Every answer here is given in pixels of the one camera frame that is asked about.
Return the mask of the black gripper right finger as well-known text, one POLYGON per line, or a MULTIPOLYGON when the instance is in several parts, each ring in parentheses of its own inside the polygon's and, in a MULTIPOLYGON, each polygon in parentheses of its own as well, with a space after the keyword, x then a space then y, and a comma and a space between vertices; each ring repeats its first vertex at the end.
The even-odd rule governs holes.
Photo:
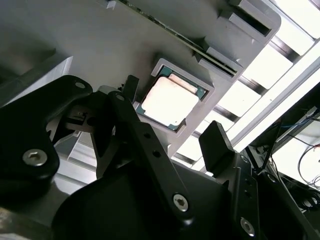
POLYGON ((206 169, 229 192, 229 221, 237 240, 306 240, 301 217, 271 173, 255 173, 249 158, 236 152, 222 125, 213 121, 200 135, 206 169))

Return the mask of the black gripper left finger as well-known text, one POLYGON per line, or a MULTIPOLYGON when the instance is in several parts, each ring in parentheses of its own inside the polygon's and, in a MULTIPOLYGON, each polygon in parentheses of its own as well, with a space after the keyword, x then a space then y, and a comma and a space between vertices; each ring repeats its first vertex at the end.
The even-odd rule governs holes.
MULTIPOLYGON (((152 127, 141 122, 124 95, 93 92, 82 79, 65 75, 0 110, 0 201, 25 204, 42 196, 57 173, 58 137, 78 126, 92 134, 98 157, 114 148, 149 179, 165 212, 179 226, 194 220, 188 192, 152 127)), ((107 175, 119 168, 107 167, 107 175)))

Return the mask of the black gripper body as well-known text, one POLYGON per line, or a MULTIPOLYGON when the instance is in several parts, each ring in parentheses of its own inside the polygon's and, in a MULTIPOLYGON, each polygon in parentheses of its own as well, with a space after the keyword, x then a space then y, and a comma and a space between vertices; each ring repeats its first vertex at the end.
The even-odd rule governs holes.
POLYGON ((193 207, 182 227, 165 212, 149 179, 129 163, 70 195, 52 221, 55 240, 235 240, 230 194, 212 177, 175 164, 193 207))

